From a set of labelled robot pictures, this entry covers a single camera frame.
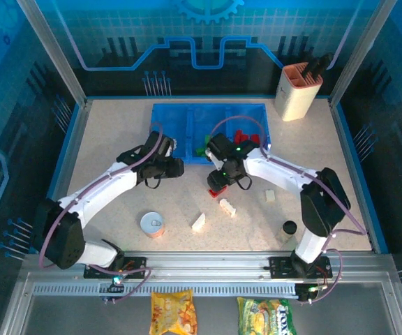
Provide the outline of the long white lego brick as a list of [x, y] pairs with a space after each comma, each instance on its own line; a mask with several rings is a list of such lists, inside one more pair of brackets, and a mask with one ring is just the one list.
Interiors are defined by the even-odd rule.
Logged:
[[231, 217], [235, 217], [237, 210], [233, 207], [227, 199], [223, 198], [219, 201], [220, 207]]

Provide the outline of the blue three-compartment plastic bin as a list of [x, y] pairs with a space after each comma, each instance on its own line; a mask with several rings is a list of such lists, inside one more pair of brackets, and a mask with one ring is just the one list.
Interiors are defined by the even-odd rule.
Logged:
[[234, 142], [238, 129], [249, 136], [260, 136], [265, 149], [271, 148], [266, 107], [262, 103], [170, 103], [155, 104], [151, 123], [159, 123], [163, 133], [177, 141], [173, 156], [185, 164], [208, 165], [206, 156], [196, 156], [204, 148], [204, 137], [212, 131]]

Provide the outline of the silver tin can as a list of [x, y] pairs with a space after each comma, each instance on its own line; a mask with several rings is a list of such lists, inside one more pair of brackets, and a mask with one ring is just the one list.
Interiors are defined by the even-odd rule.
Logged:
[[163, 217], [154, 211], [146, 213], [140, 220], [140, 228], [149, 238], [156, 239], [165, 233]]

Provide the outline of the white sloped lego brick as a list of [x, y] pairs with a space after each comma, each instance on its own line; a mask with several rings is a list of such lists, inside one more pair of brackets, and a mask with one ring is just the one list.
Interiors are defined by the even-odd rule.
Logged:
[[205, 213], [201, 213], [200, 216], [195, 220], [192, 224], [191, 229], [194, 232], [199, 232], [204, 227], [206, 223], [206, 216]]

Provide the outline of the beige knife block pink top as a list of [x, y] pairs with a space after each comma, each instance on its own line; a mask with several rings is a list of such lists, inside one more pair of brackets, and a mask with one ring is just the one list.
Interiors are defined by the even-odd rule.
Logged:
[[303, 62], [282, 68], [274, 107], [283, 121], [303, 119], [322, 86], [321, 75], [316, 80], [310, 73], [302, 76], [307, 65], [307, 62]]

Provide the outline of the small circuit board with LED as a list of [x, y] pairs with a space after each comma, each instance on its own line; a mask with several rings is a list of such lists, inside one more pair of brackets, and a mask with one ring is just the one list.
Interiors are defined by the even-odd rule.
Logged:
[[104, 305], [116, 304], [116, 302], [126, 296], [126, 288], [122, 276], [114, 276], [110, 284], [102, 284], [100, 288]]
[[297, 301], [301, 304], [312, 304], [319, 296], [319, 293], [328, 288], [327, 284], [296, 283], [295, 294]]

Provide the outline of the yellow snack bag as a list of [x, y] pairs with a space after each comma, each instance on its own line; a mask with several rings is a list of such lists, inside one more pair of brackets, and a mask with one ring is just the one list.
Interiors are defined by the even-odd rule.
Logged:
[[149, 335], [198, 335], [193, 291], [151, 294]]

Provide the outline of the green noodle packet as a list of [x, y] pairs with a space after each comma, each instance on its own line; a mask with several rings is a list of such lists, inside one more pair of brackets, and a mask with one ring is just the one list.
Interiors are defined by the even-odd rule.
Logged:
[[237, 298], [238, 335], [297, 335], [287, 299]]

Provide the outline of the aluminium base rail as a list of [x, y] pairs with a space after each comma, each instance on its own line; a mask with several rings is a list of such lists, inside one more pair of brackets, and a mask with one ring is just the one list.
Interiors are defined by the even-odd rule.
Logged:
[[[265, 270], [270, 257], [288, 257], [290, 252], [126, 252], [130, 257], [145, 257], [151, 268], [152, 282], [174, 283], [257, 283], [271, 280]], [[388, 254], [369, 251], [343, 251], [342, 258], [333, 251], [326, 252], [333, 274], [342, 266], [340, 283], [395, 282], [399, 279], [394, 260]], [[40, 269], [38, 256], [28, 255], [17, 276], [19, 282], [72, 282], [83, 280], [83, 265], [67, 270]]]

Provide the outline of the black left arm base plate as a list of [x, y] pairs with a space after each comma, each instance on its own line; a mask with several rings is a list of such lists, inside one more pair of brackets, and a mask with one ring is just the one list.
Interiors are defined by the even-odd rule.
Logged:
[[[124, 279], [144, 279], [147, 273], [144, 268], [147, 266], [147, 259], [145, 257], [130, 257], [125, 256], [124, 259], [114, 265], [113, 267], [108, 268], [108, 271], [115, 271], [116, 273], [120, 272], [128, 272], [127, 275], [119, 276], [119, 279], [122, 281]], [[114, 278], [113, 274], [107, 274], [105, 272], [94, 269], [93, 267], [86, 266], [84, 269], [83, 277], [85, 279], [112, 279]]]

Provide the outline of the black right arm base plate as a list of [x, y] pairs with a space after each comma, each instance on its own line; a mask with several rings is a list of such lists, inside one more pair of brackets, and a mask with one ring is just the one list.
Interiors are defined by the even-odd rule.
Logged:
[[328, 257], [319, 256], [306, 263], [295, 254], [289, 257], [270, 257], [268, 270], [272, 279], [317, 279], [332, 278], [332, 267]]

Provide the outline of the aluminium frame post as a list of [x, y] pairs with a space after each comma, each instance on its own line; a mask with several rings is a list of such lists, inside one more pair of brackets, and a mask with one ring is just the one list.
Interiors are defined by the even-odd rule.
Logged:
[[55, 38], [47, 20], [35, 0], [16, 0], [29, 24], [36, 33], [43, 48], [54, 64], [61, 79], [67, 86], [71, 96], [80, 107], [87, 104], [87, 96], [83, 91], [63, 50]]
[[341, 75], [336, 81], [333, 91], [329, 96], [329, 104], [331, 108], [337, 107], [363, 60], [373, 47], [378, 34], [383, 28], [397, 1], [398, 0], [379, 0], [376, 9], [373, 11], [370, 20], [355, 45], [347, 64], [344, 66]]

